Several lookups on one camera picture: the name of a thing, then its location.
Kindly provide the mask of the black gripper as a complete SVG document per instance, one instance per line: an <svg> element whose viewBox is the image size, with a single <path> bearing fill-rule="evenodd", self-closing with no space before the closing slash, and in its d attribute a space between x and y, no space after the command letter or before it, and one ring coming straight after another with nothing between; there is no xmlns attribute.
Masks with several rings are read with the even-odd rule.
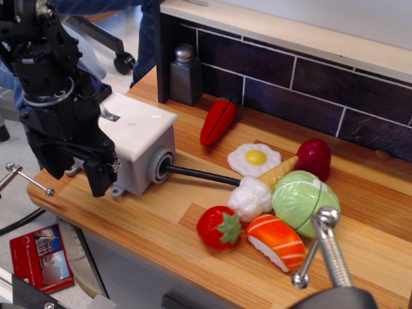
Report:
<svg viewBox="0 0 412 309"><path fill-rule="evenodd" d="M99 104L111 93L111 86L84 70L61 79L58 90L23 93L29 110L21 120L36 158L56 179L81 159L94 197L105 195L121 166L114 142L98 124Z"/></svg>

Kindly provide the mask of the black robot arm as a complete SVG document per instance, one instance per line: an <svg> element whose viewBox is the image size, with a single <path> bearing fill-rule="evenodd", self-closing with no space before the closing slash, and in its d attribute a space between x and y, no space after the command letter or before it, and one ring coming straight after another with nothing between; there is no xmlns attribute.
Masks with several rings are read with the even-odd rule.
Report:
<svg viewBox="0 0 412 309"><path fill-rule="evenodd" d="M20 120L33 153L54 178L80 160L93 195L101 197L120 165L98 124L111 88L80 65L78 45L53 3L1 2L1 60L23 87L28 111Z"/></svg>

